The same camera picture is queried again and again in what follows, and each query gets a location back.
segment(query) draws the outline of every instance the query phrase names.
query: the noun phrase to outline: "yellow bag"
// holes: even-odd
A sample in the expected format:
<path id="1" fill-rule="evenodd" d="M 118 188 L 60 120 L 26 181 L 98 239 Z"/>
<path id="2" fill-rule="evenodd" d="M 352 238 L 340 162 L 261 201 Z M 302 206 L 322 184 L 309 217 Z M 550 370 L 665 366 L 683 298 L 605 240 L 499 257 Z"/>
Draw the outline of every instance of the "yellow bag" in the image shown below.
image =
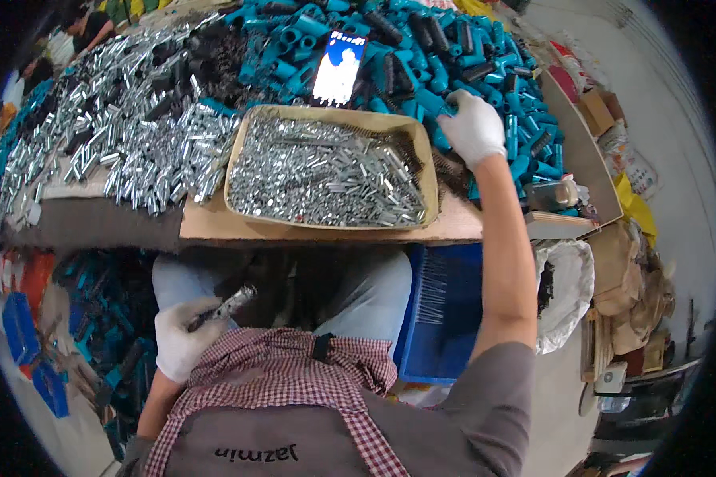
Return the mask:
<path id="1" fill-rule="evenodd" d="M 106 11 L 106 4 L 109 2 L 109 0 L 104 0 L 101 2 L 100 5 L 98 5 L 98 11 L 99 12 L 105 12 Z M 146 7 L 143 5 L 143 0 L 132 0 L 130 2 L 130 15 L 142 15 L 146 11 Z"/>
<path id="2" fill-rule="evenodd" d="M 491 5 L 478 2 L 478 0 L 453 0 L 453 4 L 462 12 L 473 15 L 474 17 L 488 17 L 491 21 L 498 20 L 493 16 L 493 8 Z"/>
<path id="3" fill-rule="evenodd" d="M 641 227 L 642 234 L 647 238 L 650 248 L 655 246 L 658 238 L 658 228 L 655 226 L 655 220 L 652 218 L 652 212 L 647 202 L 643 198 L 634 194 L 631 190 L 631 183 L 626 173 L 621 173 L 613 181 L 615 191 L 618 193 L 618 200 L 623 209 L 623 216 L 633 218 Z"/>

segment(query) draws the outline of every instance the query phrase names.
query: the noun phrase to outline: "concrete floor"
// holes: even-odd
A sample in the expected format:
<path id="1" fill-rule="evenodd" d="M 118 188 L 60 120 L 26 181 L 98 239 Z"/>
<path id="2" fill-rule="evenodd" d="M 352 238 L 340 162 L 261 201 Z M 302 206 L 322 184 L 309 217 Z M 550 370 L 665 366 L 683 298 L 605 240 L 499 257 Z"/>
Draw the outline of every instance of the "concrete floor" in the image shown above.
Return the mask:
<path id="1" fill-rule="evenodd" d="M 677 313 L 667 326 L 679 340 L 687 326 L 688 298 L 703 310 L 698 325 L 716 307 L 716 165 L 711 151 L 698 146 L 699 131 L 659 78 L 655 60 L 600 16 L 602 4 L 605 0 L 540 0 L 528 8 L 526 19 L 546 33 L 567 29 L 599 58 L 627 116 L 632 141 L 660 175 L 663 187 L 649 205 L 660 229 L 658 250 L 665 262 L 677 261 Z M 652 18 L 644 20 L 657 29 Z M 580 342 L 576 330 L 563 349 L 538 357 L 525 477 L 563 477 L 586 455 L 598 415 L 577 415 Z M 25 417 L 63 472 L 85 477 L 116 472 L 118 464 L 89 407 L 72 400 L 72 415 L 55 419 L 10 364 L 1 332 L 0 360 Z"/>

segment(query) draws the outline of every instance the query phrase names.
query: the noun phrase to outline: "gray shirt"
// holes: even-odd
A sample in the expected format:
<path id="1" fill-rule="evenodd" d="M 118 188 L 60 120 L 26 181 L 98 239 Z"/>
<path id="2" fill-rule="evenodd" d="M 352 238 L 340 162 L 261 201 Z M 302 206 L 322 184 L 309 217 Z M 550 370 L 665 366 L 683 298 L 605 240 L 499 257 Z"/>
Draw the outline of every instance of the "gray shirt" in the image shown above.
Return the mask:
<path id="1" fill-rule="evenodd" d="M 535 352 L 503 343 L 480 355 L 433 411 L 363 398 L 410 475 L 519 475 L 527 452 Z M 153 441 L 136 438 L 118 475 L 141 475 Z M 337 411 L 214 407 L 186 419 L 166 475 L 367 475 Z"/>

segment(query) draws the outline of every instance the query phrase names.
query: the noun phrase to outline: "cardboard box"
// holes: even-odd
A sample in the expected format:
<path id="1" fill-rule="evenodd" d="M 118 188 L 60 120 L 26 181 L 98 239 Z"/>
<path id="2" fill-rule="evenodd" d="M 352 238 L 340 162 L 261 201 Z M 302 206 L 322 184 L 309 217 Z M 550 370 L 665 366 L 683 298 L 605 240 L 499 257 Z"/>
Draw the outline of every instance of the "cardboard box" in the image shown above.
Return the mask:
<path id="1" fill-rule="evenodd" d="M 249 122 L 257 115 L 271 115 L 277 118 L 295 119 L 295 120 L 321 120 L 330 124 L 341 124 L 344 126 L 355 126 L 365 130 L 376 131 L 380 133 L 403 130 L 409 134 L 413 141 L 414 152 L 419 158 L 422 169 L 418 179 L 419 191 L 424 198 L 424 205 L 427 209 L 424 212 L 424 220 L 421 224 L 404 225 L 397 227 L 383 227 L 377 225 L 374 227 L 338 227 L 334 225 L 318 225 L 318 224 L 301 224 L 298 222 L 287 222 L 272 217 L 258 217 L 255 215 L 245 215 L 233 209 L 228 201 L 228 192 L 230 187 L 230 174 L 233 166 L 239 159 L 244 141 L 247 138 L 247 130 Z M 299 106 L 284 105 L 258 105 L 247 111 L 244 119 L 239 126 L 239 132 L 233 143 L 228 160 L 228 168 L 225 177 L 225 190 L 223 193 L 225 205 L 232 214 L 244 217 L 244 220 L 263 222 L 268 224 L 279 224 L 287 227 L 306 227 L 320 230 L 333 231 L 386 231 L 388 229 L 403 231 L 420 227 L 426 227 L 438 218 L 438 179 L 435 176 L 435 165 L 432 161 L 432 150 L 430 148 L 430 140 L 427 131 L 421 123 L 408 116 L 398 114 L 382 114 L 369 111 L 353 111 L 350 109 L 336 108 L 300 108 Z"/>
<path id="2" fill-rule="evenodd" d="M 594 88 L 581 95 L 578 100 L 578 110 L 586 119 L 592 136 L 599 137 L 615 124 L 610 110 L 607 109 L 605 101 L 601 98 L 599 90 Z"/>
<path id="3" fill-rule="evenodd" d="M 631 310 L 639 300 L 641 268 L 634 262 L 639 245 L 622 221 L 589 237 L 594 254 L 594 306 L 605 316 Z"/>
<path id="4" fill-rule="evenodd" d="M 599 96 L 601 96 L 601 100 L 605 102 L 605 106 L 607 106 L 607 110 L 610 111 L 612 118 L 616 121 L 622 119 L 623 125 L 628 128 L 628 122 L 626 122 L 623 108 L 621 108 L 621 104 L 618 102 L 618 96 L 616 96 L 615 93 L 607 91 L 600 91 Z"/>

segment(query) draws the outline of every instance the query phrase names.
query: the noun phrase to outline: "denim jeans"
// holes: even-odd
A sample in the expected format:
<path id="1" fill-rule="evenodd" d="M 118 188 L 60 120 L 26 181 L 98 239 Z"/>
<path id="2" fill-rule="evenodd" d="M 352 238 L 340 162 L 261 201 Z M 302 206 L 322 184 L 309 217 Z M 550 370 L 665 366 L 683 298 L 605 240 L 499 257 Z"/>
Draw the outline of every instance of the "denim jeans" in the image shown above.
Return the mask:
<path id="1" fill-rule="evenodd" d="M 202 250 L 190 256 L 162 255 L 156 259 L 152 281 L 160 310 L 202 296 L 214 296 L 215 286 L 238 265 L 213 257 L 214 253 Z M 387 339 L 392 342 L 389 351 L 392 357 L 410 291 L 411 265 L 401 250 L 356 254 L 345 261 L 340 288 L 325 308 L 327 319 L 314 334 Z M 229 323 L 229 329 L 233 328 L 238 325 Z"/>

